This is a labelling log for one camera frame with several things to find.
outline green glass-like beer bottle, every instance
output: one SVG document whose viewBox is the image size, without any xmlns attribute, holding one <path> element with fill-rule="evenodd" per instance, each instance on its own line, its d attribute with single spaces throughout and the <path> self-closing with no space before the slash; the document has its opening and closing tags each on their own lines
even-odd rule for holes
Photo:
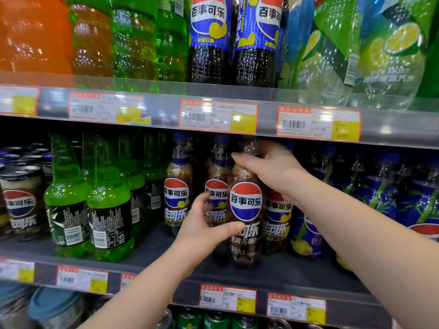
<svg viewBox="0 0 439 329">
<path fill-rule="evenodd" d="M 120 178 L 113 146 L 96 137 L 94 188 L 87 198 L 94 257 L 119 262 L 134 246 L 131 192 Z"/>
<path fill-rule="evenodd" d="M 163 183 L 165 169 L 156 153 L 156 138 L 151 132 L 145 133 L 143 176 L 145 177 L 145 217 L 149 225 L 163 217 Z"/>
<path fill-rule="evenodd" d="M 83 132 L 82 175 L 87 182 L 94 185 L 94 141 L 93 135 Z"/>
<path fill-rule="evenodd" d="M 86 199 L 91 184 L 81 176 L 72 142 L 52 135 L 53 183 L 44 193 L 55 252 L 81 258 L 93 251 Z"/>
<path fill-rule="evenodd" d="M 131 191 L 131 217 L 136 245 L 145 236 L 145 178 L 137 168 L 129 135 L 119 135 L 119 170 L 125 186 Z"/>
</svg>

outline right arm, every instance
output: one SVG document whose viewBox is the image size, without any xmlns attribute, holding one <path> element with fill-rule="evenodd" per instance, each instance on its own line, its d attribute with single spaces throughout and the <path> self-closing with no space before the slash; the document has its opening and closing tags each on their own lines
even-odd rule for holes
<svg viewBox="0 0 439 329">
<path fill-rule="evenodd" d="M 265 159 L 233 154 L 291 200 L 404 329 L 439 323 L 439 244 L 305 171 L 283 146 L 260 141 Z"/>
</svg>

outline lime slice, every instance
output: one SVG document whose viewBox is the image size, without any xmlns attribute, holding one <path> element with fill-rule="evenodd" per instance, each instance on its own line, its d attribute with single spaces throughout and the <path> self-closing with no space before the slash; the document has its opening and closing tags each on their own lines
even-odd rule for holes
<svg viewBox="0 0 439 329">
<path fill-rule="evenodd" d="M 395 56 L 415 54 L 419 50 L 420 35 L 420 27 L 416 23 L 401 25 L 387 38 L 384 51 Z"/>
<path fill-rule="evenodd" d="M 310 39 L 306 44 L 305 51 L 303 52 L 302 61 L 309 59 L 317 52 L 320 47 L 320 42 L 322 40 L 321 38 L 322 33 L 320 32 L 320 30 L 315 30 L 313 33 L 311 33 Z"/>
<path fill-rule="evenodd" d="M 285 62 L 282 65 L 281 78 L 285 78 L 285 76 L 287 76 L 289 70 L 290 70 L 290 67 L 288 66 L 288 63 Z"/>
<path fill-rule="evenodd" d="M 372 66 L 374 66 L 375 68 L 382 68 L 387 66 L 390 58 L 384 52 L 383 38 L 376 38 L 374 41 L 372 41 L 369 48 L 369 58 Z"/>
</svg>

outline hand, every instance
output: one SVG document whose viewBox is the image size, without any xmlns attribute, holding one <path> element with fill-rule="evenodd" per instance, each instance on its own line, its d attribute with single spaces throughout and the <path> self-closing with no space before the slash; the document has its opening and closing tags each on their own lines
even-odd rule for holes
<svg viewBox="0 0 439 329">
<path fill-rule="evenodd" d="M 239 165 L 256 173 L 263 183 L 288 199 L 288 185 L 285 176 L 289 171 L 305 171 L 294 155 L 283 145 L 262 140 L 256 143 L 256 149 L 264 155 L 258 158 L 247 154 L 232 153 L 232 158 Z"/>
<path fill-rule="evenodd" d="M 215 249 L 217 244 L 238 234 L 245 227 L 240 221 L 209 227 L 206 222 L 208 217 L 204 215 L 206 211 L 211 210 L 211 204 L 206 203 L 209 197 L 210 193 L 197 196 L 171 246 L 177 249 L 189 264 L 187 276 Z"/>
</svg>

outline price tag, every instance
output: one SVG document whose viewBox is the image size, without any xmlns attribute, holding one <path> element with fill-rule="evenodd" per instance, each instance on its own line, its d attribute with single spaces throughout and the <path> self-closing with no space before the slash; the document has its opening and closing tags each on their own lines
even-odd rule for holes
<svg viewBox="0 0 439 329">
<path fill-rule="evenodd" d="M 279 106 L 277 136 L 359 142 L 360 134 L 360 111 Z"/>
<path fill-rule="evenodd" d="M 108 272 L 58 265 L 57 287 L 106 294 Z"/>
<path fill-rule="evenodd" d="M 201 284 L 200 306 L 242 313 L 256 313 L 256 291 Z"/>
<path fill-rule="evenodd" d="M 182 99 L 178 127 L 208 132 L 256 134 L 258 105 Z"/>
<path fill-rule="evenodd" d="M 39 97 L 39 88 L 0 85 L 0 113 L 36 116 Z"/>
<path fill-rule="evenodd" d="M 70 120 L 129 124 L 141 117 L 142 108 L 143 96 L 70 92 Z"/>
<path fill-rule="evenodd" d="M 268 293 L 267 316 L 326 325 L 326 300 Z"/>
<path fill-rule="evenodd" d="M 123 289 L 133 280 L 135 279 L 136 275 L 130 275 L 130 274 L 121 274 L 120 275 L 120 290 L 123 291 Z"/>
<path fill-rule="evenodd" d="M 0 279 L 15 280 L 23 283 L 33 283 L 35 278 L 35 263 L 0 258 Z"/>
</svg>

